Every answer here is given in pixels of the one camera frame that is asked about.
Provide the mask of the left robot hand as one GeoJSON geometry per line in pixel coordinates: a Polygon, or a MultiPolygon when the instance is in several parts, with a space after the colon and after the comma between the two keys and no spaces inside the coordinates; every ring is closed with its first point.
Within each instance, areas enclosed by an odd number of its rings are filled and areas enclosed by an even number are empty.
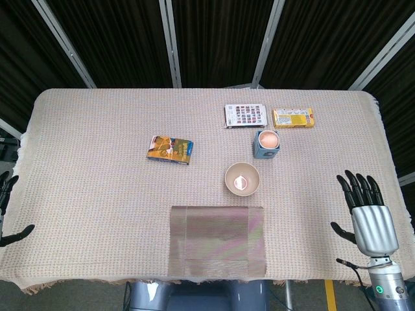
{"type": "Polygon", "coordinates": [[[1,248],[18,242],[20,240],[23,240],[24,238],[29,236],[35,228],[34,224],[30,224],[19,233],[8,236],[3,235],[4,217],[6,214],[7,205],[9,203],[10,193],[19,179],[19,176],[13,176],[10,179],[8,179],[9,174],[9,171],[4,171],[1,174],[1,248]]]}

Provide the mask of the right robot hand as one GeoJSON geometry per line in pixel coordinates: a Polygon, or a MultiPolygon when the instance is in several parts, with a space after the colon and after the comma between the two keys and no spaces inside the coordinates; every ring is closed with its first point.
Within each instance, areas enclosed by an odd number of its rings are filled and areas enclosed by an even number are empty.
{"type": "Polygon", "coordinates": [[[388,206],[383,201],[381,190],[371,176],[344,171],[345,176],[338,175],[348,206],[353,232],[331,222],[331,228],[341,238],[355,244],[367,257],[391,256],[399,249],[393,218],[388,206]]]}

